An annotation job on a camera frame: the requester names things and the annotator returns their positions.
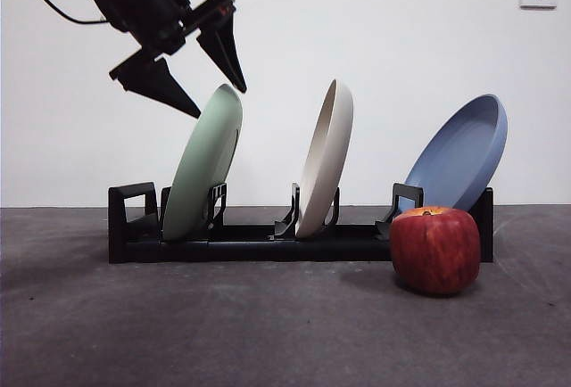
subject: plate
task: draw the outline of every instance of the plate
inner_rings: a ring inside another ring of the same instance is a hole
[[[300,183],[295,236],[305,238],[323,225],[343,171],[353,123],[349,89],[334,79],[321,107]]]
[[[242,104],[226,84],[196,122],[172,182],[162,225],[165,241],[180,240],[206,222],[211,187],[226,181],[242,127]]]
[[[508,118],[495,95],[481,95],[436,133],[405,184],[422,186],[426,206],[470,210],[492,179],[506,144]],[[399,209],[413,207],[402,199]]]

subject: green plate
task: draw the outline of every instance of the green plate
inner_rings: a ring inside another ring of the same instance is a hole
[[[165,241],[204,226],[208,191],[226,181],[241,127],[242,104],[224,84],[206,105],[178,164],[162,225]]]

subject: red apple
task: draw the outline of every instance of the red apple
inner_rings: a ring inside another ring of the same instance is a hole
[[[478,276],[480,234],[464,210],[406,210],[393,220],[390,236],[394,270],[413,289],[450,294]]]

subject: black cable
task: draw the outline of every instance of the black cable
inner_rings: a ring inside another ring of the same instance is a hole
[[[62,10],[60,10],[57,6],[55,6],[52,1],[50,0],[44,0],[44,2],[46,2],[46,4],[48,4],[49,6],[52,7],[52,9],[54,11],[56,11],[58,14],[60,14],[64,19],[69,20],[69,21],[73,21],[74,23],[77,24],[104,24],[107,23],[108,21],[103,19],[103,20],[89,20],[89,21],[83,21],[83,20],[78,20],[78,19],[74,19],[73,17],[70,17],[68,14],[66,14],[65,12],[63,12]]]

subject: white wall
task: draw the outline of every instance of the white wall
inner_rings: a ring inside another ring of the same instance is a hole
[[[98,17],[91,0],[54,1]],[[249,89],[229,203],[288,204],[332,78],[356,103],[343,204],[388,203],[434,132],[483,93],[509,115],[496,202],[570,203],[569,1],[236,0]],[[195,120],[109,79],[131,36],[40,0],[2,2],[2,205],[104,206],[111,185],[168,185]],[[193,37],[170,68],[201,106],[225,82]]]

